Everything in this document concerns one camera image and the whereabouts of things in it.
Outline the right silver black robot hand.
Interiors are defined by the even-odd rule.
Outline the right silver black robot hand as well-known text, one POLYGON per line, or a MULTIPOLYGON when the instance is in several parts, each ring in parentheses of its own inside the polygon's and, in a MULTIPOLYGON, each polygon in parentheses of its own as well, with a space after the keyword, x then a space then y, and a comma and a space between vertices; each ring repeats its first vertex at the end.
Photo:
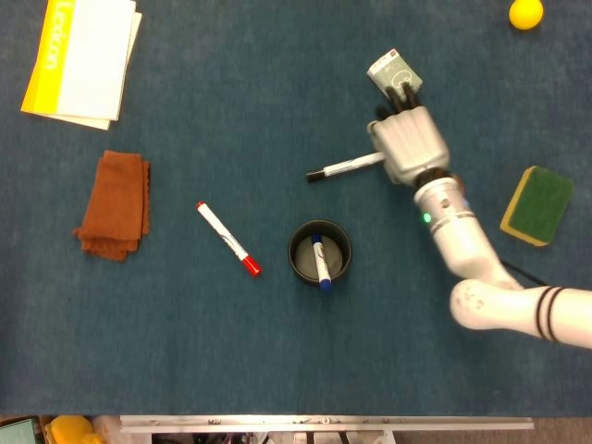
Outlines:
POLYGON ((411 85, 404 82, 402 91, 386 88, 390 108, 379 105, 376 120, 366 130, 376 151, 384 155, 390 180, 420 188, 450 174, 450 151, 411 85))

